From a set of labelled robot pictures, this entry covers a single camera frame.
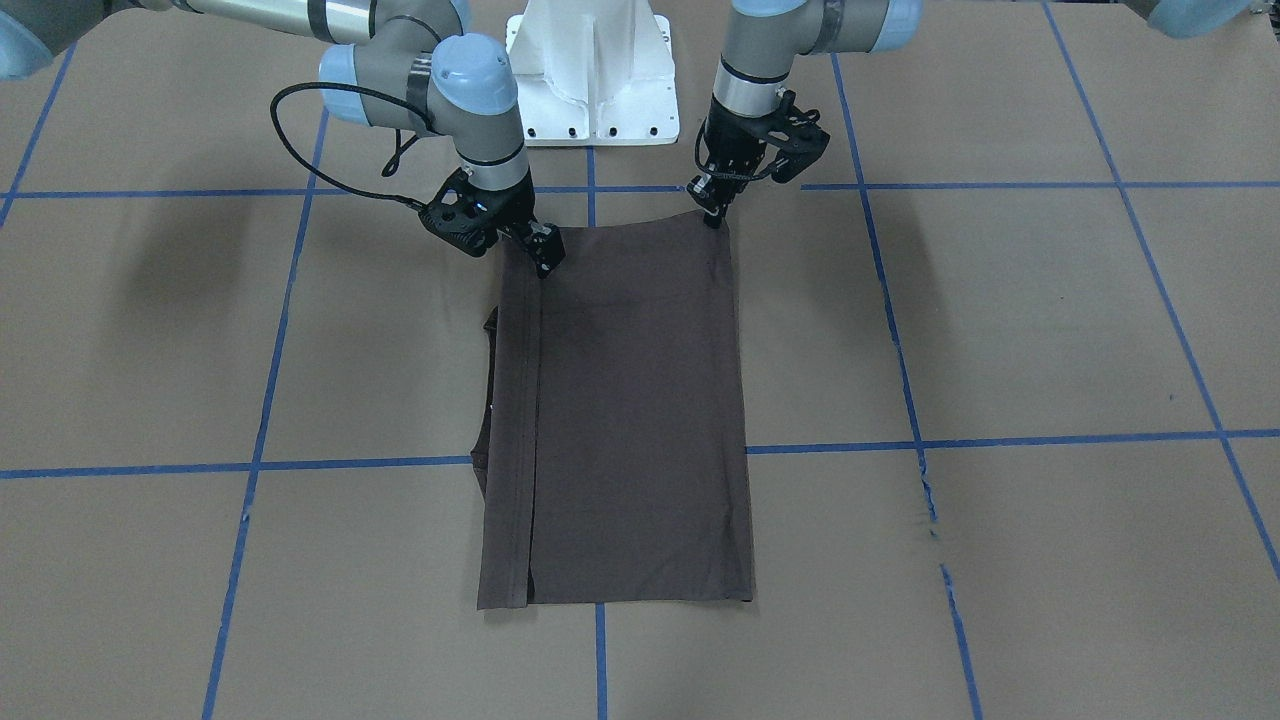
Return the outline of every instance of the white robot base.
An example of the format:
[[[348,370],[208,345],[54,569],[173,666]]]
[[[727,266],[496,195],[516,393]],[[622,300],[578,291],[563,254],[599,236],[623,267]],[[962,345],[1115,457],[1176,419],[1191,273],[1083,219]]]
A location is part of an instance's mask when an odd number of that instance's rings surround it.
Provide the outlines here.
[[[648,0],[530,0],[507,22],[507,53],[527,145],[680,136],[671,23]]]

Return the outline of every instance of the blue tape line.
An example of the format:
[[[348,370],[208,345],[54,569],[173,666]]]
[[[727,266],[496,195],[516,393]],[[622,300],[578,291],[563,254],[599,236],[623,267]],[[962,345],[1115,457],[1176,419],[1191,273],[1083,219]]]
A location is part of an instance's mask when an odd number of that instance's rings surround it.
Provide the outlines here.
[[[678,184],[598,184],[595,192],[685,192]]]
[[[824,442],[813,445],[750,445],[748,455],[809,455],[818,452],[874,452],[883,450],[915,450],[913,441],[887,442]]]
[[[942,569],[942,584],[947,588],[947,606],[951,609],[951,626],[956,632],[956,646],[960,650],[960,665],[964,667],[965,687],[969,688],[969,707],[973,711],[973,720],[982,720],[982,698],[978,696],[978,682],[973,675],[973,659],[969,656],[969,638],[964,633],[964,619],[960,616],[960,607],[956,605],[955,583],[951,582],[951,573],[946,564],[938,565]]]
[[[1184,182],[1125,181],[1120,184],[1135,188],[1280,187],[1280,181],[1184,181]]]
[[[1183,182],[815,182],[801,184],[800,190],[850,191],[860,190],[1098,190],[1124,186],[1128,188],[1248,188],[1280,187],[1280,181],[1183,181]]]
[[[586,227],[595,227],[595,147],[586,146]]]
[[[1098,123],[1098,117],[1093,111],[1093,105],[1089,102],[1089,97],[1084,92],[1084,83],[1080,82],[1080,76],[1075,70],[1075,63],[1071,61],[1071,54],[1066,49],[1066,41],[1062,38],[1062,32],[1059,29],[1057,22],[1053,19],[1053,12],[1050,9],[1048,3],[1041,3],[1041,8],[1044,10],[1044,18],[1048,20],[1050,29],[1053,31],[1053,38],[1057,41],[1057,47],[1062,53],[1062,60],[1066,61],[1066,69],[1071,74],[1071,82],[1075,83],[1075,91],[1079,94],[1080,102],[1084,105],[1084,111],[1089,117],[1089,123],[1093,126],[1093,133],[1098,137],[1098,145],[1102,147],[1102,155],[1107,160],[1107,167],[1111,168],[1111,177],[1115,178],[1116,187],[1120,191],[1120,199],[1124,201],[1125,211],[1129,214],[1129,224],[1133,225],[1133,232],[1138,237],[1138,245],[1142,247],[1143,258],[1147,260],[1147,268],[1151,270],[1151,277],[1156,282],[1156,290],[1160,292],[1160,299],[1165,304],[1165,311],[1169,314],[1169,322],[1174,325],[1174,333],[1178,336],[1178,343],[1183,348],[1183,356],[1185,356],[1187,364],[1192,369],[1192,377],[1196,378],[1196,387],[1199,389],[1201,398],[1204,401],[1204,409],[1208,410],[1210,419],[1213,421],[1213,429],[1217,430],[1217,437],[1222,445],[1222,452],[1226,455],[1226,461],[1231,466],[1231,473],[1235,475],[1235,483],[1240,489],[1240,496],[1244,498],[1244,505],[1249,510],[1249,515],[1253,518],[1253,528],[1257,530],[1258,539],[1262,541],[1262,547],[1266,550],[1267,559],[1271,561],[1272,573],[1276,579],[1280,580],[1280,556],[1276,555],[1275,544],[1271,542],[1271,533],[1267,532],[1266,523],[1263,523],[1262,515],[1258,512],[1257,503],[1253,500],[1253,492],[1249,491],[1249,483],[1244,479],[1244,473],[1240,470],[1240,465],[1235,460],[1235,452],[1231,450],[1231,442],[1225,428],[1222,427],[1222,419],[1217,413],[1217,406],[1213,404],[1213,397],[1210,395],[1208,384],[1204,382],[1204,374],[1201,372],[1199,363],[1196,361],[1196,354],[1192,352],[1190,342],[1187,340],[1187,333],[1183,331],[1183,322],[1178,318],[1178,310],[1174,307],[1174,301],[1169,295],[1169,290],[1165,287],[1165,281],[1160,274],[1160,268],[1156,265],[1156,258],[1151,252],[1151,245],[1147,242],[1147,234],[1142,229],[1142,223],[1138,222],[1138,213],[1134,210],[1133,201],[1129,199],[1129,191],[1120,179],[1120,170],[1116,168],[1115,159],[1111,155],[1111,147],[1107,145],[1107,140],[1102,135],[1102,126]]]
[[[193,473],[243,473],[248,462],[198,462],[192,465],[115,465],[108,468],[36,468],[0,470],[0,480],[33,478],[109,478],[119,475],[187,475]]]
[[[346,460],[276,460],[264,461],[264,473],[280,470],[349,470],[355,468],[425,468],[435,465],[470,465],[468,455],[438,455],[420,457],[357,457]]]
[[[1244,506],[1249,510],[1249,518],[1253,519],[1253,527],[1258,530],[1258,537],[1262,539],[1262,550],[1267,553],[1267,560],[1271,561],[1271,573],[1275,574],[1276,580],[1280,580],[1280,556],[1276,555],[1276,546],[1271,542],[1271,536],[1267,533],[1267,525],[1262,520],[1262,512],[1258,511],[1258,503],[1253,500],[1253,492],[1249,491],[1249,483],[1244,479],[1244,471],[1240,470],[1240,462],[1235,459],[1235,450],[1231,447],[1230,441],[1226,439],[1224,434],[1219,438],[1222,445],[1222,452],[1226,455],[1226,462],[1231,466],[1231,474],[1235,477],[1235,486],[1240,488],[1240,495],[1244,497]]]
[[[604,603],[595,603],[595,720],[609,720],[609,662]]]
[[[1194,439],[1217,439],[1216,430],[1187,430],[1167,433],[1111,433],[1111,434],[1080,434],[1080,436],[1032,436],[1032,437],[996,437],[996,438],[969,438],[969,439],[927,439],[924,447],[928,450],[946,450],[963,447],[1034,447],[1044,445],[1107,445],[1121,442],[1176,442]]]
[[[119,197],[300,197],[307,195],[301,187],[264,187],[264,188],[234,188],[234,190],[72,190],[72,191],[35,191],[19,192],[23,200],[100,200]],[[325,195],[340,195],[343,191],[334,190]]]
[[[316,129],[315,150],[311,164],[319,167],[324,150],[325,131],[329,126],[329,111],[320,111],[320,127]],[[302,258],[302,245],[311,218],[311,204],[315,197],[316,177],[307,179],[307,195],[302,200],[302,213],[298,219],[298,232],[293,241],[293,259],[289,263],[289,279],[284,286],[284,302],[280,307],[280,322],[275,331],[275,348],[271,352],[271,368],[266,375],[266,389],[262,395],[262,414],[257,427],[257,439],[253,443],[253,460],[244,484],[244,501],[241,506],[239,528],[236,532],[236,550],[232,553],[232,568],[227,577],[227,596],[223,598],[221,621],[218,626],[218,641],[214,644],[214,660],[209,669],[209,685],[205,688],[205,705],[201,720],[212,720],[214,703],[218,700],[218,683],[223,674],[223,660],[227,656],[227,638],[232,628],[232,612],[236,609],[236,592],[239,587],[239,573],[244,562],[244,546],[248,541],[250,516],[253,497],[257,493],[257,478],[262,464],[262,451],[266,447],[266,430],[271,420],[271,402],[275,400],[275,384],[280,375],[280,357],[284,355],[284,337],[289,328],[289,301],[293,297],[293,283],[298,278],[298,260]]]
[[[1229,438],[1280,437],[1280,428],[1263,428],[1256,430],[1226,430],[1224,434]]]
[[[1107,445],[1125,442],[1185,442],[1229,438],[1280,438],[1280,428],[1247,428],[1238,430],[1180,430],[1164,433],[1111,433],[1079,436],[1029,436],[992,438],[925,439],[925,450],[947,450],[966,447],[1034,447],[1052,445]],[[812,455],[823,452],[883,452],[914,450],[915,442],[829,442],[808,445],[753,445],[746,447],[748,455]],[[467,455],[433,455],[411,457],[340,457],[326,460],[264,460],[257,465],[262,473],[287,470],[342,470],[356,468],[416,468],[468,465]],[[118,475],[180,475],[196,473],[243,473],[253,468],[252,462],[205,462],[187,465],[111,465],[87,468],[32,468],[0,470],[0,480],[20,480],[32,478],[99,478]]]
[[[36,152],[40,135],[45,132],[49,113],[54,109],[54,101],[58,100],[58,91],[63,88],[63,79],[67,78],[67,68],[72,67],[72,58],[74,56],[76,44],[72,42],[70,47],[67,49],[67,56],[63,58],[61,67],[58,68],[58,76],[54,77],[54,85],[49,88],[49,96],[45,97],[45,106],[40,109],[40,118],[36,119],[36,127],[31,131],[31,138],[27,140],[27,149],[18,163],[18,172],[13,176],[13,183],[9,184],[9,193],[4,199],[4,205],[0,205],[0,227],[4,227],[5,220],[9,218],[9,210],[13,209],[18,188],[22,187],[22,178],[27,174],[27,168],[31,165],[31,156]]]
[[[902,352],[902,338],[897,332],[897,319],[893,315],[893,299],[888,290],[888,277],[884,274],[884,259],[881,256],[879,238],[876,233],[876,218],[872,215],[872,199],[867,192],[867,176],[863,174],[863,159],[858,151],[858,135],[854,132],[854,117],[849,111],[849,99],[845,95],[845,78],[840,72],[840,60],[836,54],[831,54],[831,69],[836,76],[836,94],[840,96],[840,108],[845,114],[845,132],[849,135],[849,152],[854,160],[854,174],[858,176],[858,195],[863,202],[863,219],[867,223],[867,237],[872,245],[872,256],[876,260],[876,278],[881,284],[881,293],[884,296],[884,319],[888,322],[890,340],[897,351],[897,369],[902,377],[902,400],[906,402],[906,419],[911,424],[911,441],[915,447],[915,460],[920,466],[920,486],[924,488],[924,502],[929,506],[929,520],[938,521],[938,510],[933,503],[933,487],[929,484],[929,465],[924,457],[924,443],[920,437],[920,421],[915,414],[915,400],[911,396],[911,378],[906,372],[906,355]]]

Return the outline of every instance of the dark brown garment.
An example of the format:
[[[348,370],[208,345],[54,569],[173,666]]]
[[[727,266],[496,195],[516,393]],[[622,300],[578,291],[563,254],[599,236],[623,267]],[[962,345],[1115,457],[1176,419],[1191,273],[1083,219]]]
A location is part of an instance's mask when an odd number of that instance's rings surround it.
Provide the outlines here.
[[[506,250],[480,609],[751,600],[728,231],[695,211],[563,237],[544,281]]]

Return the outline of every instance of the black cable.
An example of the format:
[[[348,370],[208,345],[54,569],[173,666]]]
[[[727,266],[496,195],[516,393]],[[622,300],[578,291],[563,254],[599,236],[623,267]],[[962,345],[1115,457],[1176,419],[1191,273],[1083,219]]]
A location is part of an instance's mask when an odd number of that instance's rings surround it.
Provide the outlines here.
[[[392,152],[392,159],[387,160],[387,164],[383,165],[383,177],[384,178],[389,178],[389,177],[392,177],[392,176],[394,176],[396,173],[399,172],[399,160],[401,160],[401,158],[404,156],[404,152],[407,152],[410,147],[413,147],[415,142],[417,142],[419,140],[421,140],[421,137],[419,137],[419,136],[415,135],[413,137],[408,138],[408,142],[401,145],[401,137],[402,137],[402,135],[401,135],[399,128],[396,128],[396,151]]]
[[[403,108],[410,113],[413,113],[415,115],[421,118],[422,123],[426,127],[431,127],[431,119],[428,117],[425,110],[415,108],[408,102],[401,100],[399,97],[387,95],[385,92],[378,92],[376,90],[370,90],[367,87],[360,87],[358,85],[347,85],[342,82],[302,82],[298,85],[291,85],[289,87],[285,87],[284,90],[276,92],[275,97],[271,99],[271,126],[275,128],[275,135],[279,136],[280,143],[284,145],[284,149],[288,150],[289,155],[293,156],[293,159],[297,160],[300,165],[310,170],[314,176],[337,187],[338,190],[344,190],[352,195],[358,195],[361,197],[370,197],[372,200],[390,200],[393,202],[399,202],[401,205],[410,208],[415,213],[421,213],[422,210],[426,210],[426,204],[413,197],[406,197],[403,195],[389,195],[384,192],[369,192],[367,190],[351,187],[349,184],[339,182],[329,177],[328,174],[323,173],[320,168],[316,168],[315,165],[308,163],[305,158],[302,158],[302,155],[300,155],[298,151],[293,147],[293,143],[289,142],[288,136],[284,135],[284,128],[280,126],[279,106],[282,100],[284,100],[291,95],[302,92],[303,90],[343,90],[347,92],[355,92],[357,95],[367,95],[370,97],[381,100],[383,102],[390,102],[392,105]],[[412,143],[413,141],[411,140],[408,143],[403,146],[403,149],[407,150],[408,146]],[[401,152],[397,152],[397,156],[394,159],[398,160],[399,154]]]
[[[788,117],[787,119],[791,120],[792,127],[800,128],[817,124],[820,117],[822,115],[818,113],[818,110],[813,109],[806,113],[800,113],[797,117],[794,118]],[[787,163],[790,163],[790,160],[786,158],[774,158],[772,163],[765,165],[763,170],[760,170],[754,176],[744,176],[741,173],[724,173],[721,170],[713,170],[710,169],[709,165],[703,163],[701,147],[704,145],[703,141],[705,137],[705,132],[707,132],[707,123],[698,126],[698,137],[694,138],[694,164],[698,165],[699,170],[707,173],[714,179],[724,179],[731,182],[758,182],[772,176],[777,170],[786,167]]]
[[[768,165],[765,165],[765,168],[763,170],[760,170],[759,173],[756,173],[754,176],[744,176],[744,174],[740,174],[740,173],[723,173],[721,170],[713,170],[713,169],[710,169],[709,165],[707,165],[705,163],[703,163],[701,147],[703,147],[703,137],[705,135],[705,129],[707,129],[705,123],[698,126],[698,137],[694,138],[694,164],[698,165],[699,170],[707,173],[712,178],[714,178],[714,179],[727,179],[727,181],[733,181],[733,182],[755,182],[755,181],[762,181],[762,179],[769,177],[773,173],[773,170],[777,169],[777,168],[773,167],[774,164],[777,164],[777,160],[774,160],[773,163],[769,163]]]

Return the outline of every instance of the light blue joint cap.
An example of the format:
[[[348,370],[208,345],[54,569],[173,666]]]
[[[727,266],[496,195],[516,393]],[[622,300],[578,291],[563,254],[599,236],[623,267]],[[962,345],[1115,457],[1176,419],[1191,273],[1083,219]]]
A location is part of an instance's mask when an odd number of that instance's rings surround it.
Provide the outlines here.
[[[795,10],[805,0],[733,0],[733,9],[749,18],[772,18]]]
[[[1169,37],[1199,37],[1249,6],[1251,0],[1161,0],[1147,24]]]
[[[346,85],[360,85],[356,82],[356,46],[334,45],[320,56],[320,82],[342,82]],[[365,114],[365,104],[360,95],[347,90],[321,90],[324,106],[335,118],[367,126],[369,115]]]
[[[476,115],[500,115],[516,106],[511,59],[488,35],[442,40],[431,54],[431,83],[445,100]]]
[[[449,1],[453,3],[453,9],[458,12],[458,19],[462,20],[462,33],[471,32],[471,3],[467,0]]]
[[[54,54],[26,26],[0,10],[0,79],[26,79],[54,63]]]
[[[881,33],[872,45],[872,53],[884,50],[897,50],[915,37],[915,29],[920,27],[920,14],[924,12],[924,0],[888,0],[888,12],[884,13],[884,24]]]

